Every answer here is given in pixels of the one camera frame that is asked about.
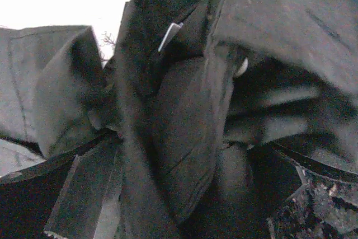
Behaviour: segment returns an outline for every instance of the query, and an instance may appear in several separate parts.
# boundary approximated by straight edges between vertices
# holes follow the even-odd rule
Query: dark gray fabric
[[[181,225],[187,238],[268,238],[258,216],[254,179],[245,145],[218,150],[213,182]]]
[[[178,111],[182,112],[194,108],[192,113],[202,116],[201,120],[204,122],[196,131],[201,133],[208,129],[205,125],[208,116],[201,115],[197,110],[201,105],[203,111],[207,111],[207,103],[211,105],[213,118],[210,124],[217,127],[214,131],[210,130],[215,136],[211,151],[216,151],[218,142],[221,143],[223,139],[227,105],[233,87],[233,69],[241,65],[242,56],[245,53],[249,56],[250,51],[262,57],[255,60],[249,57],[247,76],[243,76],[241,81],[235,83],[234,88],[239,89],[239,92],[234,95],[230,113],[233,117],[242,117],[241,120],[246,124],[239,125],[241,129],[234,129],[239,121],[235,122],[233,119],[228,122],[233,126],[231,139],[260,144],[309,130],[333,132],[340,143],[344,142],[341,145],[348,145],[342,148],[340,154],[354,164],[357,160],[354,142],[357,139],[353,137],[350,141],[345,140],[348,134],[352,135],[356,130],[356,108],[350,101],[358,92],[358,43],[356,7],[353,1],[222,0],[218,12],[212,14],[210,0],[204,0],[193,9],[189,18],[186,18],[187,9],[177,10],[176,6],[180,0],[170,1],[172,5],[164,4],[166,0],[133,0],[127,3],[117,40],[114,59],[118,79],[118,106],[124,115],[127,140],[125,182],[121,200],[127,238],[178,237],[173,219],[180,222],[182,218],[178,212],[184,212],[190,207],[189,204],[180,202],[185,200],[183,197],[190,196],[188,193],[179,193],[180,185],[188,185],[185,180],[188,181],[186,174],[189,169],[183,163],[188,161],[195,166],[195,161],[200,163],[201,160],[191,159],[190,154],[193,151],[186,147],[188,140],[196,142],[189,138],[195,137],[195,134],[185,134],[185,129],[198,129],[200,120],[196,118],[195,121],[185,122],[180,113],[175,115],[176,108],[179,107]],[[169,25],[170,22],[178,23],[178,20],[181,21],[183,18],[186,18],[184,26],[177,38],[172,40],[172,46],[167,47],[165,56],[162,58],[162,55],[150,54],[158,48],[158,37],[162,38],[166,31],[166,24],[163,25],[162,22],[168,22]],[[214,27],[208,31],[213,22]],[[183,77],[185,71],[173,72],[173,68],[166,72],[163,66],[178,60],[186,60],[187,63],[183,66],[190,73],[191,68],[196,65],[195,61],[190,63],[190,59],[193,60],[194,57],[205,58],[203,67],[192,73],[193,81],[190,80],[190,75],[184,80],[191,82],[190,87],[194,92],[200,88],[204,89],[204,92],[207,91],[208,95],[204,101],[201,93],[198,93],[197,100],[201,103],[193,104],[193,101],[188,100],[188,107],[185,107],[184,104],[180,104],[180,100],[175,100],[179,96],[187,97],[187,89],[178,90],[182,82],[179,78]],[[157,73],[150,70],[153,66],[159,67]],[[163,70],[163,73],[167,73],[166,76],[160,74]],[[279,84],[284,81],[284,77],[288,83]],[[153,81],[159,81],[158,85],[162,83],[159,90],[160,98],[157,100],[157,107],[160,109],[156,108],[153,116],[156,118],[154,127],[148,124],[148,114],[151,114],[153,103],[147,99],[149,94],[152,94],[150,100],[155,99]],[[292,87],[296,91],[288,92]],[[267,113],[269,109],[280,110],[287,104],[295,103],[299,107],[307,100],[319,100],[316,106],[310,107],[312,114],[311,111],[294,110],[294,105],[291,106],[291,112],[283,110],[281,114],[277,111]],[[339,107],[345,108],[344,113],[335,113]],[[260,110],[263,112],[257,120],[255,113]],[[340,133],[338,126],[349,127],[345,133]],[[246,137],[235,137],[240,135],[240,132],[247,133]],[[183,133],[184,136],[175,137],[176,134]],[[181,167],[181,170],[175,171],[177,167]],[[209,167],[214,169],[210,158],[206,159],[206,164],[202,167],[204,171],[210,171]],[[193,171],[195,176],[192,179],[199,184],[203,182],[197,178],[197,175],[202,175],[201,172],[203,171]],[[168,175],[168,179],[164,177],[163,180],[163,174]]]
[[[264,51],[358,92],[356,0],[225,0],[216,41]]]
[[[249,57],[249,67],[250,60],[253,67],[235,84],[231,114],[233,110],[251,113],[244,120],[249,125],[232,123],[239,133],[246,133],[243,142],[250,137],[249,143],[264,143],[269,136],[275,139],[292,132],[333,133],[340,146],[337,154],[357,166],[357,107],[352,102],[358,92],[356,8],[354,0],[222,1],[207,46],[209,60],[216,61],[218,50],[227,44],[261,55],[261,60]],[[268,99],[271,106],[275,105],[272,98],[276,105],[279,99],[292,102],[292,92],[288,95],[284,90],[307,86],[316,90],[306,96],[302,92],[295,99],[315,95],[319,99],[307,106],[309,113],[303,118],[298,111],[280,121],[254,113],[267,109]]]
[[[115,132],[104,137],[89,152],[76,156],[45,233],[65,238],[93,238],[103,201],[119,194],[120,160],[121,141]]]
[[[37,142],[33,98],[39,74],[85,26],[0,28],[0,136]]]
[[[118,151],[93,239],[113,239],[120,221],[119,195],[122,191],[123,160]]]
[[[109,94],[92,29],[72,36],[44,66],[34,93],[34,122],[46,158],[93,140],[97,129],[88,112]]]

